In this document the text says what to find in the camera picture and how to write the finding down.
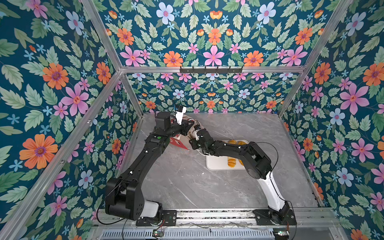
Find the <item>white tray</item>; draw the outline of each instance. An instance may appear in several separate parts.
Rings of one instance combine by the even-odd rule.
[[[238,141],[243,141],[246,142],[247,144],[249,143],[247,140],[235,140],[236,142]],[[228,166],[228,157],[227,156],[221,156],[221,157],[216,157],[216,156],[211,156],[208,155],[205,157],[206,162],[207,162],[207,168],[209,170],[239,170],[239,169],[245,169],[243,165],[240,164],[239,160],[236,159],[236,165],[235,167],[229,167]]]

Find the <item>metal grate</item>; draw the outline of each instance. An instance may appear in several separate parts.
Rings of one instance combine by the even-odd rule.
[[[125,229],[124,239],[155,239],[152,229]],[[237,229],[167,229],[161,239],[275,239],[268,230]],[[122,239],[121,229],[104,230],[100,240]]]

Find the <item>black mounting plate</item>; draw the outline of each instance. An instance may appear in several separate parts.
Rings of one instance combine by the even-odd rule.
[[[276,225],[275,223],[273,223],[271,221],[271,219],[266,218],[266,217],[269,217],[269,210],[268,209],[255,209],[255,210],[253,210],[253,213],[256,216],[257,225]],[[283,222],[280,225],[287,226],[287,222],[288,222],[289,226],[294,226],[297,224],[296,219],[293,215],[292,209],[290,209],[288,211],[287,215],[285,216]]]
[[[176,226],[177,211],[176,210],[163,210],[163,226]],[[145,221],[145,218],[139,218],[136,221],[137,227],[150,227],[151,225],[148,221]]]

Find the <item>gray marble surface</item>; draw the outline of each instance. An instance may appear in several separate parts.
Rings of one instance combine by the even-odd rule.
[[[270,142],[278,150],[279,162],[273,170],[281,194],[294,207],[317,207],[317,202],[281,120],[276,114],[192,114],[213,139],[245,139]],[[139,155],[144,140],[153,130],[153,114],[145,114],[130,162]],[[276,151],[268,144],[259,146],[272,164]],[[142,192],[147,200],[161,202],[164,208],[267,207],[257,180],[245,170],[211,171],[205,156],[168,145],[148,172]]]

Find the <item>bread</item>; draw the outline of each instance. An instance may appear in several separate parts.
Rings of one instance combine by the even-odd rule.
[[[235,165],[236,165],[236,159],[232,157],[228,157],[228,166],[235,167]]]

